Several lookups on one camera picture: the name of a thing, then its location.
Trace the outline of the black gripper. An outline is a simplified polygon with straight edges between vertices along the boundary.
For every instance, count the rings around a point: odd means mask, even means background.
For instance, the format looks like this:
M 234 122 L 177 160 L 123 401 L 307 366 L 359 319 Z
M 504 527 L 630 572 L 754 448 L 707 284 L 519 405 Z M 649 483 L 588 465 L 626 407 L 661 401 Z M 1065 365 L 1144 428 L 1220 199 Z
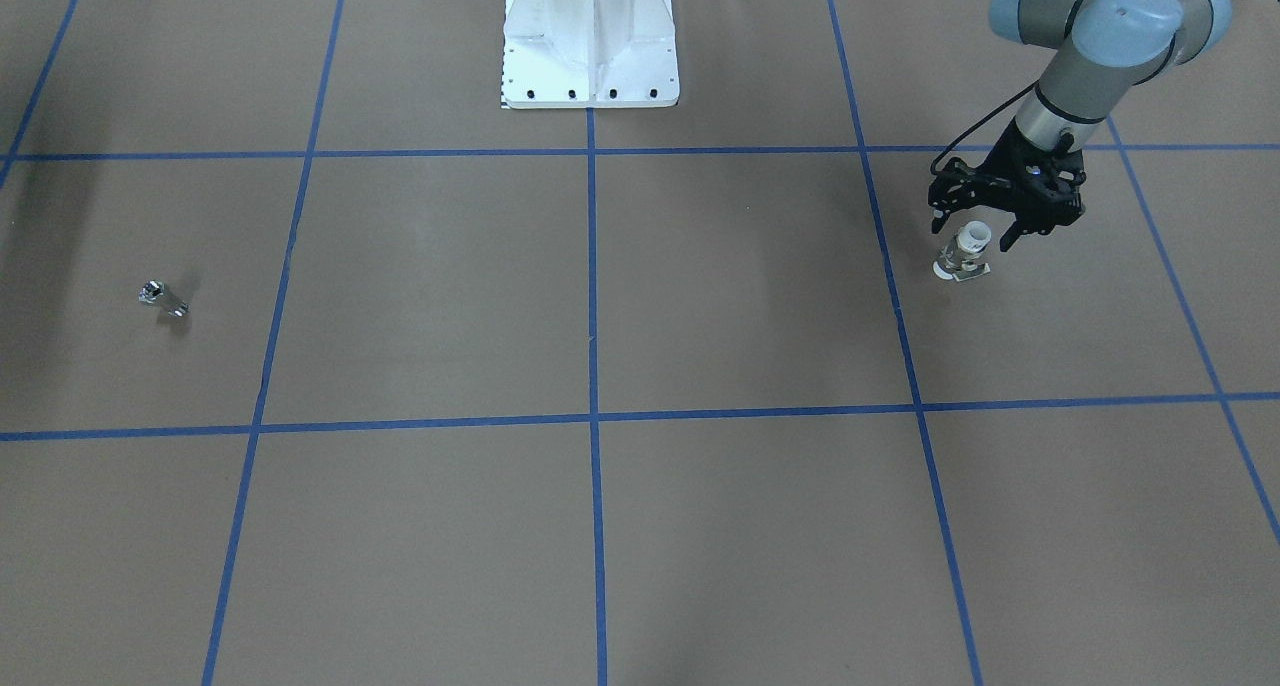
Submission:
M 948 157 L 942 165 L 936 157 L 931 174 L 933 234 L 940 234 L 952 212 L 998 209 L 1014 216 L 998 241 L 1001 253 L 1010 252 L 1024 235 L 1050 234 L 1056 227 L 1075 224 L 1085 212 L 1084 159 L 1070 133 L 1059 134 L 1046 150 L 1010 124 L 980 165 L 970 166 L 961 157 Z

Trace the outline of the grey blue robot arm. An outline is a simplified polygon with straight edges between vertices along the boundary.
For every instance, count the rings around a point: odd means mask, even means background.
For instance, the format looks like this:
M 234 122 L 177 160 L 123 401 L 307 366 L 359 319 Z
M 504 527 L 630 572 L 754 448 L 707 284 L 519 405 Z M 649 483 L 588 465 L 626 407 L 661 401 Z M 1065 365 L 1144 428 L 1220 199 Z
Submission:
M 989 27 L 1052 60 L 1011 99 L 1018 109 L 987 157 L 970 166 L 941 154 L 931 165 L 931 230 L 955 212 L 998 209 L 1012 224 L 998 241 L 1047 235 L 1084 215 L 1084 145 L 1137 84 L 1220 44 L 1231 0 L 991 0 Z

